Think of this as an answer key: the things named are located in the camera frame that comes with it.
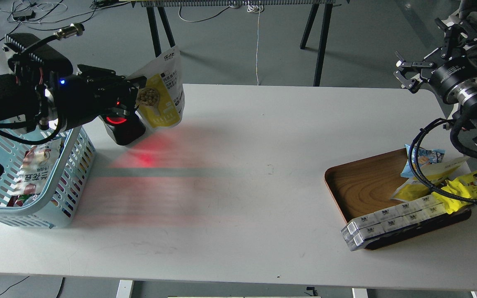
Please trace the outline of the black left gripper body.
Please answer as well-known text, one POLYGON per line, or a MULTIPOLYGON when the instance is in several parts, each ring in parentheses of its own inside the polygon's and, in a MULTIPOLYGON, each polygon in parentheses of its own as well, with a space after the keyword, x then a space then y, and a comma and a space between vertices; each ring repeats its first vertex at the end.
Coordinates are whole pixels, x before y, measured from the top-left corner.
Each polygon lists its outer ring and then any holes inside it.
POLYGON ((100 115, 127 118, 136 114, 136 98, 144 76, 129 79, 114 70, 79 64, 77 74, 61 77, 45 90, 49 102, 47 121, 61 131, 90 123, 100 115))

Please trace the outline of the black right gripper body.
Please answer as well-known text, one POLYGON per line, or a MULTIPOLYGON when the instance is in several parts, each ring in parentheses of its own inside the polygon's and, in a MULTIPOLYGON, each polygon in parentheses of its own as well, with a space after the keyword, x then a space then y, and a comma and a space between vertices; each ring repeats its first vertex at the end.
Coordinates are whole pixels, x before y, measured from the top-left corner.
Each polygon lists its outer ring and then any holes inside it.
POLYGON ((477 67, 468 58, 454 58, 430 76, 430 87, 445 104, 465 104, 477 96, 477 67))

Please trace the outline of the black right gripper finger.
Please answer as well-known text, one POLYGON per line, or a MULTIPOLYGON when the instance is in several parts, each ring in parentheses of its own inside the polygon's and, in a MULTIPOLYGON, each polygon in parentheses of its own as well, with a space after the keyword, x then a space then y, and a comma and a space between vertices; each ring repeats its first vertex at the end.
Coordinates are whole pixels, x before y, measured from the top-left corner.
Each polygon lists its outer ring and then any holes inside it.
POLYGON ((422 84, 428 82, 428 77, 436 68, 436 63, 426 60, 409 62, 403 58, 399 51, 395 51, 395 56, 398 61, 396 70, 393 72, 394 77, 400 82, 402 89, 417 93, 422 84))
POLYGON ((435 62, 466 57, 470 50, 477 50, 477 31, 469 22, 456 19, 451 23, 444 23, 436 18, 435 23, 444 33, 443 45, 435 52, 435 62))

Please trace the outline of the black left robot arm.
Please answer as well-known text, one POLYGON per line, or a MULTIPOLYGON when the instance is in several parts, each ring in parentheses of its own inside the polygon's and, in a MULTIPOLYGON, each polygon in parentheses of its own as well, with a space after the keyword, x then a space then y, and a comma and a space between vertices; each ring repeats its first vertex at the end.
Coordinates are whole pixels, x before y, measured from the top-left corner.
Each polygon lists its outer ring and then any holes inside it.
MULTIPOLYGON (((10 72, 0 75, 0 136, 38 145, 60 132, 99 118, 121 146, 145 133, 136 114, 136 98, 144 76, 127 79, 114 70, 72 63, 48 43, 81 36, 84 26, 73 23, 44 39, 34 34, 5 37, 10 72)), ((0 164, 0 176, 4 168, 0 164)))

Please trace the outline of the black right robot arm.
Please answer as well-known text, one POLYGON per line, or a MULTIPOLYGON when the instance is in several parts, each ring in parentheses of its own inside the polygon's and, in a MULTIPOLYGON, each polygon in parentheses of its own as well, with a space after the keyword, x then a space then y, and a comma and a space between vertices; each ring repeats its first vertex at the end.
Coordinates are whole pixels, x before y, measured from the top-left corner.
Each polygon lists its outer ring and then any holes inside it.
POLYGON ((450 141, 460 153, 477 159, 477 66, 467 55, 477 47, 477 31, 456 17, 435 22, 443 31, 443 45, 414 62, 396 52, 394 76, 411 93, 426 89, 443 103, 456 105, 450 141))

